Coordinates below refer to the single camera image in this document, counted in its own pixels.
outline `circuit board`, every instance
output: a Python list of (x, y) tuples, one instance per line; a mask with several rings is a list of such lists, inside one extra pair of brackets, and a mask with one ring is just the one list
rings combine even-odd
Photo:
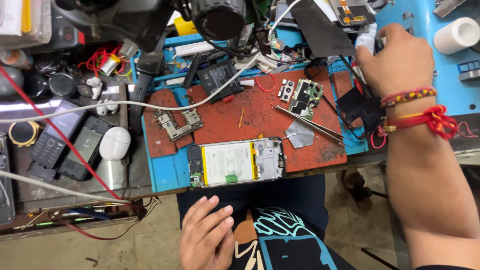
[(288, 111), (312, 120), (313, 106), (318, 106), (324, 94), (324, 86), (307, 79), (300, 79), (288, 106)]

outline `floor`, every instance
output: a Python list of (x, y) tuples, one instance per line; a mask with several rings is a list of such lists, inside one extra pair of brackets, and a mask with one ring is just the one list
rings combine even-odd
[[(360, 171), (366, 186), (384, 192), (382, 174), (378, 167)], [(357, 210), (351, 198), (341, 196), (334, 173), (326, 175), (325, 205), (330, 220), (325, 243), (359, 270), (387, 269), (360, 251), (371, 252), (393, 265), (398, 265), (394, 237), (390, 225), (387, 200), (372, 196), (373, 208)], [(123, 237), (114, 241), (99, 241), (79, 233), (60, 233), (0, 242), (0, 261), (3, 269), (70, 270), (177, 270), (180, 266), (178, 245), (179, 214), (175, 195), (160, 197), (150, 216), (135, 225)], [(88, 230), (101, 237), (116, 237), (131, 224)]]

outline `white power strip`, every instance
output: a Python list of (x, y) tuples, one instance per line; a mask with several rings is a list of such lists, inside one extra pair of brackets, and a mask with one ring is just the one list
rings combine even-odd
[(198, 52), (203, 53), (207, 51), (213, 51), (214, 49), (215, 48), (213, 48), (212, 45), (208, 44), (206, 41), (202, 41), (202, 42), (193, 43), (193, 44), (176, 46), (175, 53), (177, 54), (177, 56), (183, 57), (187, 55), (193, 55)]

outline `black t-shirt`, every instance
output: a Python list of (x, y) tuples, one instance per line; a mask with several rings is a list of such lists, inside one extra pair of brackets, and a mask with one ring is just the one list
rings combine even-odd
[[(231, 270), (353, 270), (323, 243), (325, 233), (278, 207), (249, 208), (232, 215), (235, 252)], [(417, 270), (467, 270), (423, 266)]]

